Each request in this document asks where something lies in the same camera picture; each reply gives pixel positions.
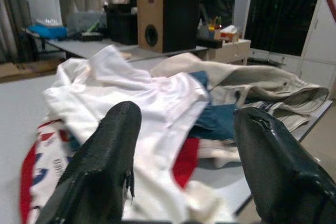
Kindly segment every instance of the white cabinet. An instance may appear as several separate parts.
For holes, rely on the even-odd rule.
[[[336,23],[326,0],[321,1],[312,25],[304,58],[336,63]]]
[[[331,88],[336,65],[304,60],[300,78],[306,82]]]

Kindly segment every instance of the speaker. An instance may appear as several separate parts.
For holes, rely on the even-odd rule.
[[[196,47],[200,0],[136,0],[139,47],[156,52]]]

